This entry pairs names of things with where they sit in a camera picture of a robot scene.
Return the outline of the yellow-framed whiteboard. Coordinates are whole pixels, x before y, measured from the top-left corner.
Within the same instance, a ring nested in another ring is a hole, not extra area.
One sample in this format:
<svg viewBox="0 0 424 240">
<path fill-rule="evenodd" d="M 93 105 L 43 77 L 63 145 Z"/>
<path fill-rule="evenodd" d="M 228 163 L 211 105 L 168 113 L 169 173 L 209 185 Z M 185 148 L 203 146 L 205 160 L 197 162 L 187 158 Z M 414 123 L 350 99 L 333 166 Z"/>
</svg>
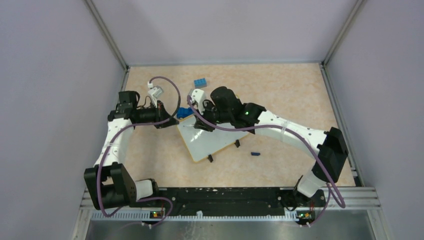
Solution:
<svg viewBox="0 0 424 240">
<path fill-rule="evenodd" d="M 215 129 L 213 132 L 195 129 L 195 117 L 182 119 L 177 129 L 185 143 L 192 160 L 197 163 L 207 159 L 228 146 L 235 146 L 236 140 L 241 140 L 249 133 L 245 131 L 223 131 Z"/>
</svg>

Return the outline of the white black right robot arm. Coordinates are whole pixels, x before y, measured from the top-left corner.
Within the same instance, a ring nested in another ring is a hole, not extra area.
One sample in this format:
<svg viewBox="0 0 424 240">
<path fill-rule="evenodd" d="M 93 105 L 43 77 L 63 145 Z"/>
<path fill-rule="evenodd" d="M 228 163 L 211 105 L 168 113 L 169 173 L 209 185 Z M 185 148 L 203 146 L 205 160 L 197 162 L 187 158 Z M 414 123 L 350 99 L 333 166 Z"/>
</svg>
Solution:
<svg viewBox="0 0 424 240">
<path fill-rule="evenodd" d="M 193 110 L 196 129 L 213 132 L 247 132 L 273 138 L 295 147 L 315 160 L 315 164 L 296 184 L 293 200 L 307 206 L 318 189 L 330 186 L 333 196 L 344 204 L 336 186 L 349 156 L 344 135 L 337 127 L 319 130 L 284 119 L 264 106 L 253 102 L 242 103 L 225 86 L 212 91 L 210 98 L 201 89 L 193 89 L 186 97 Z"/>
</svg>

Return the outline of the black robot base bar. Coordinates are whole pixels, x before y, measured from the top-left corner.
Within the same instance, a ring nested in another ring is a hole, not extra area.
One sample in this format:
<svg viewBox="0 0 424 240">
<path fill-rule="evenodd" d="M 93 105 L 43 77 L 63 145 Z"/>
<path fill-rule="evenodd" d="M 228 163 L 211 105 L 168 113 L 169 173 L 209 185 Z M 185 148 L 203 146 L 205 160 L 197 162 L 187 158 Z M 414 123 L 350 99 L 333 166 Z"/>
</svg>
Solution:
<svg viewBox="0 0 424 240">
<path fill-rule="evenodd" d="M 293 187 L 167 187 L 130 204 L 131 208 L 171 209 L 170 216 L 274 217 L 316 210 L 325 205 L 323 190 L 308 198 Z"/>
</svg>

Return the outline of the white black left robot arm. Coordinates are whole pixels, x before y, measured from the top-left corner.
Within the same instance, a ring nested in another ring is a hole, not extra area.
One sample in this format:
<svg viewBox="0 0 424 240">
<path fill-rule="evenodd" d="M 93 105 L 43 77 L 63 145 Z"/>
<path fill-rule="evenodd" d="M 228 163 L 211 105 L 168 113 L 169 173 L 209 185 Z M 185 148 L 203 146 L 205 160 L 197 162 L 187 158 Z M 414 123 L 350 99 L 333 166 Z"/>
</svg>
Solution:
<svg viewBox="0 0 424 240">
<path fill-rule="evenodd" d="M 151 88 L 147 94 L 151 103 L 147 107 L 138 105 L 141 97 L 136 91 L 118 94 L 118 103 L 107 116 L 107 135 L 100 156 L 83 175 L 96 210 L 126 207 L 140 199 L 149 207 L 160 202 L 156 181 L 152 178 L 134 181 L 124 162 L 135 127 L 163 129 L 179 124 L 159 100 L 162 94 L 160 87 Z"/>
</svg>

